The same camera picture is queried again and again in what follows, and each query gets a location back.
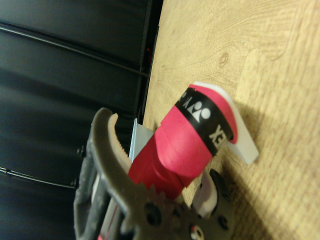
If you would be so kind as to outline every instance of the wooden table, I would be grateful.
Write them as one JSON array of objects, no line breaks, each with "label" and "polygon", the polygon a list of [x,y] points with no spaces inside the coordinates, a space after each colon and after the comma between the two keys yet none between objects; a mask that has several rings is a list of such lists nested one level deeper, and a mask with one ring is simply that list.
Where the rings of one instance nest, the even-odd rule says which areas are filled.
[{"label": "wooden table", "polygon": [[319,22],[312,0],[164,1],[144,126],[194,81],[234,99],[260,151],[246,165],[224,147],[208,166],[232,191],[234,240],[320,239]]}]

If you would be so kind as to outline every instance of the black wall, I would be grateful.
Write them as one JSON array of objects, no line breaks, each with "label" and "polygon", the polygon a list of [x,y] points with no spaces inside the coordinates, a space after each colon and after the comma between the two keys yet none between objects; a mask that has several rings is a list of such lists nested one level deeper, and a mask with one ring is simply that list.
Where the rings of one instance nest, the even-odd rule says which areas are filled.
[{"label": "black wall", "polygon": [[[71,184],[101,107],[129,152],[161,5],[0,0],[0,168]],[[0,239],[74,238],[73,189],[0,173],[0,191]]]}]

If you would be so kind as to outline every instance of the dark panel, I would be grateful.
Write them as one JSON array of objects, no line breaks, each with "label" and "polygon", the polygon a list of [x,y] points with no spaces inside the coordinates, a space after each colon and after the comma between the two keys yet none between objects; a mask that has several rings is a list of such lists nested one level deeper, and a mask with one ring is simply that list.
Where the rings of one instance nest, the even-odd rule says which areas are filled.
[{"label": "dark panel", "polygon": [[39,41],[0,32],[0,167],[49,181],[79,176],[77,148],[106,107],[130,146],[140,77]]},{"label": "dark panel", "polygon": [[0,20],[91,46],[141,66],[148,2],[0,0]]},{"label": "dark panel", "polygon": [[0,182],[0,239],[75,239],[73,189],[3,173]]}]

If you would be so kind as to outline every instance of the black band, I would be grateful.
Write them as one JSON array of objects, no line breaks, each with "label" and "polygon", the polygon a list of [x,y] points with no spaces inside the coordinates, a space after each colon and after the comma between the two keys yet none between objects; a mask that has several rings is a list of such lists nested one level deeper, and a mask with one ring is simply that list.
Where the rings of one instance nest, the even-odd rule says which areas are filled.
[{"label": "black band", "polygon": [[175,106],[199,134],[212,156],[233,138],[232,130],[217,105],[194,88],[188,88]]}]

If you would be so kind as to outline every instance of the wooden surface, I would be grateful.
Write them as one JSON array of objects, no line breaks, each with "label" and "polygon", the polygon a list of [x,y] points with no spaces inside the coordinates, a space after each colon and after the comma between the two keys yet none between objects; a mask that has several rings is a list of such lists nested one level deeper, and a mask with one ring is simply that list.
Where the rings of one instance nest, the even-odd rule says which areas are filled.
[{"label": "wooden surface", "polygon": [[234,240],[320,240],[319,22],[319,1],[164,1],[144,126],[194,81],[234,99],[260,151],[245,165],[224,147],[208,166],[232,191]]}]

